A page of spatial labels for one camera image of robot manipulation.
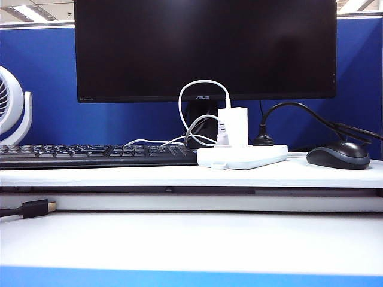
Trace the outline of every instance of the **computer mouse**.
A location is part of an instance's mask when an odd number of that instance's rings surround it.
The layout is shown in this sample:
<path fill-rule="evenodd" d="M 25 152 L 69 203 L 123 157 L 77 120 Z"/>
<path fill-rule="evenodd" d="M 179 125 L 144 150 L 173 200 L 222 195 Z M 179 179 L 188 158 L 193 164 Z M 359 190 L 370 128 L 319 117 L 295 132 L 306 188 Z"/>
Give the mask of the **computer mouse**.
<path fill-rule="evenodd" d="M 368 152 L 352 142 L 333 142 L 318 146 L 306 158 L 308 163 L 335 169 L 367 169 L 371 161 Z"/>

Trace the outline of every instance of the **black monitor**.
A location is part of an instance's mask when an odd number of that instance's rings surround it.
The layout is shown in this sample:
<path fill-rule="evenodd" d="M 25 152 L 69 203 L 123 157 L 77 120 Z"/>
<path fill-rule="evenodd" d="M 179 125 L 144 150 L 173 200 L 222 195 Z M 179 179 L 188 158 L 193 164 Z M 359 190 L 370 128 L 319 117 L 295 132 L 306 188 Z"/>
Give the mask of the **black monitor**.
<path fill-rule="evenodd" d="M 82 103 L 335 96 L 335 0 L 76 0 L 75 40 Z"/>

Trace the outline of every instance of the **black keyboard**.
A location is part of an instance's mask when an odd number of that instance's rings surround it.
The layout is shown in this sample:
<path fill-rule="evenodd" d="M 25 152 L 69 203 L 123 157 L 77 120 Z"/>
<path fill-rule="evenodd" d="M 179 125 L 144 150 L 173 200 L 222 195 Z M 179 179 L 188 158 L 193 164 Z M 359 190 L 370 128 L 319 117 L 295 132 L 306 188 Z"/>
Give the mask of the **black keyboard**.
<path fill-rule="evenodd" d="M 192 165 L 197 155 L 179 145 L 0 146 L 0 170 Z"/>

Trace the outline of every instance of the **white fan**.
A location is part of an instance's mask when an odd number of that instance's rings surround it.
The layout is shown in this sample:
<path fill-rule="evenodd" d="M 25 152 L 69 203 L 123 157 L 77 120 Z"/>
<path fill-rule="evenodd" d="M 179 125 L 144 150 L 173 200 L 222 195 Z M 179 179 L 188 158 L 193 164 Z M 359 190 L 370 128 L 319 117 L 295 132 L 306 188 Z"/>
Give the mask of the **white fan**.
<path fill-rule="evenodd" d="M 24 116 L 19 127 L 0 145 L 16 145 L 27 134 L 32 123 L 32 95 L 23 94 L 16 78 L 0 66 L 0 135 L 8 131 L 19 120 L 24 107 Z"/>

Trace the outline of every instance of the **asus logo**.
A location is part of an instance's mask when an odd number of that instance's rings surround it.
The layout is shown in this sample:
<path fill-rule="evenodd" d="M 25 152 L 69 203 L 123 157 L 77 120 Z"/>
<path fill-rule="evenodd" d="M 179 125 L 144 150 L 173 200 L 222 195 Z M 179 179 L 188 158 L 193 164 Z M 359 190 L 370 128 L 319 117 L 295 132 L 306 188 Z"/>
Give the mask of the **asus logo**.
<path fill-rule="evenodd" d="M 198 96 L 196 97 L 196 100 L 208 100 L 209 96 Z"/>

